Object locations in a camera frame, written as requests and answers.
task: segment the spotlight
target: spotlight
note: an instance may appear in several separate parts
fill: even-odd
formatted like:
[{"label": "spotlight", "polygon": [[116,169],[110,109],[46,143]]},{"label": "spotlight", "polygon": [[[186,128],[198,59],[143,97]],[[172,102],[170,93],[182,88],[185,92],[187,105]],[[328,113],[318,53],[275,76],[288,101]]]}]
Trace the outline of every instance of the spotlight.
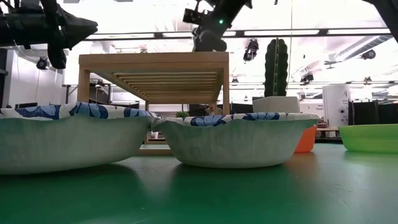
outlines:
[{"label": "spotlight", "polygon": [[313,74],[312,72],[308,72],[301,77],[300,82],[312,82],[313,81]]},{"label": "spotlight", "polygon": [[376,53],[374,50],[370,50],[368,52],[365,52],[361,55],[361,59],[366,60],[366,59],[374,59],[376,57]]},{"label": "spotlight", "polygon": [[365,79],[363,81],[365,82],[365,85],[370,85],[370,84],[368,84],[368,82],[371,82],[372,79],[371,79],[371,77],[365,77]]},{"label": "spotlight", "polygon": [[238,78],[232,78],[232,83],[239,83]]},{"label": "spotlight", "polygon": [[245,62],[253,60],[257,56],[257,51],[259,50],[259,43],[257,39],[251,39],[246,50],[244,51],[243,60]]},{"label": "spotlight", "polygon": [[47,57],[40,57],[36,64],[36,68],[41,71],[46,71],[49,69],[49,59]]}]

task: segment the bowl rim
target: bowl rim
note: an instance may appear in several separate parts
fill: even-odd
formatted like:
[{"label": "bowl rim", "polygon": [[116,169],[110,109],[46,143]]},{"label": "bowl rim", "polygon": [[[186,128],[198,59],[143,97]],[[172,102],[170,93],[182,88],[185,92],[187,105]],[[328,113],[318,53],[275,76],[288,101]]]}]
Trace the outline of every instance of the bowl rim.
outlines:
[{"label": "bowl rim", "polygon": [[162,118],[155,121],[152,128],[166,122],[175,122],[184,126],[212,127],[226,124],[234,120],[246,121],[297,121],[297,120],[319,120],[317,114],[310,113],[243,113],[230,115],[193,116],[186,118]]},{"label": "bowl rim", "polygon": [[28,108],[1,108],[0,119],[22,118],[35,120],[58,120],[83,115],[99,119],[117,119],[130,117],[150,117],[160,119],[156,113],[123,106],[99,105],[95,103],[70,103],[62,105],[44,105]]}]

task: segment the green tabletop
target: green tabletop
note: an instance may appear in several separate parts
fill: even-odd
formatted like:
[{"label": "green tabletop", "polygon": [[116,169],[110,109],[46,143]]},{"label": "green tabletop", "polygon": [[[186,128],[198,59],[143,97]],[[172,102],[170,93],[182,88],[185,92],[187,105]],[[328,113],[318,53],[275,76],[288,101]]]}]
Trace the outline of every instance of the green tabletop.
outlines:
[{"label": "green tabletop", "polygon": [[0,223],[398,223],[398,155],[317,144],[285,164],[221,170],[173,157],[0,177]]}]

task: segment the white pot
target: white pot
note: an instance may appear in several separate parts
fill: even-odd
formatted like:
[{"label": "white pot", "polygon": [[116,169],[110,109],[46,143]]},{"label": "white pot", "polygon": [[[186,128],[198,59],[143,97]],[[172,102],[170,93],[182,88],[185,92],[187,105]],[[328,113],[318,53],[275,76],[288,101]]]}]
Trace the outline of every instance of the white pot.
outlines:
[{"label": "white pot", "polygon": [[296,96],[268,96],[253,101],[255,113],[299,113],[300,101]]}]

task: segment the white paper bowl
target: white paper bowl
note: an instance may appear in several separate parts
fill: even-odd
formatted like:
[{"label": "white paper bowl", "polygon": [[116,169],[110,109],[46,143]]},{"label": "white paper bowl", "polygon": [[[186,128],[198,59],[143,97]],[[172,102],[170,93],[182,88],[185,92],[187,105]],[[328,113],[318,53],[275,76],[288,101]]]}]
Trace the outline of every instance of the white paper bowl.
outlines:
[{"label": "white paper bowl", "polygon": [[251,113],[165,118],[153,129],[182,163],[214,168],[273,166],[287,161],[315,114]]},{"label": "white paper bowl", "polygon": [[4,175],[78,169],[127,159],[139,150],[156,115],[77,103],[1,109],[0,118],[0,175]]}]

